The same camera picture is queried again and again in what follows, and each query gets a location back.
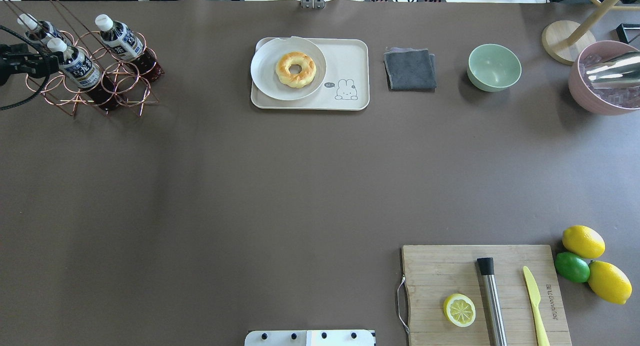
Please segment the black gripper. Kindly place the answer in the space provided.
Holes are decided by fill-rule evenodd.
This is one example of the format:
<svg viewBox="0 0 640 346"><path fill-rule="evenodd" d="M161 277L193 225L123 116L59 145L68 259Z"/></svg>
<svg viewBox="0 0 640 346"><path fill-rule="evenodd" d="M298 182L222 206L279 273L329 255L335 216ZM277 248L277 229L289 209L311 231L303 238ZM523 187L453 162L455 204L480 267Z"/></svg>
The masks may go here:
<svg viewBox="0 0 640 346"><path fill-rule="evenodd" d="M0 85L4 86L9 77L26 74L40 79L58 72L57 56L50 53L32 53L25 43L0 46Z"/></svg>

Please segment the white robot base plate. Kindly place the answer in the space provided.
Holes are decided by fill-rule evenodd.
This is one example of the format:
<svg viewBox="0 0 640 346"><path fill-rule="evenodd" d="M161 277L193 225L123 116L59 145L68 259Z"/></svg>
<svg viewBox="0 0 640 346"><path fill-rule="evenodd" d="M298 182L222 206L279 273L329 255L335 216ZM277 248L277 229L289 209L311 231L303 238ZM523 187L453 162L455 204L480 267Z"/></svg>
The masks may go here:
<svg viewBox="0 0 640 346"><path fill-rule="evenodd" d="M254 330L247 333L244 345L376 345L374 330L309 329Z"/></svg>

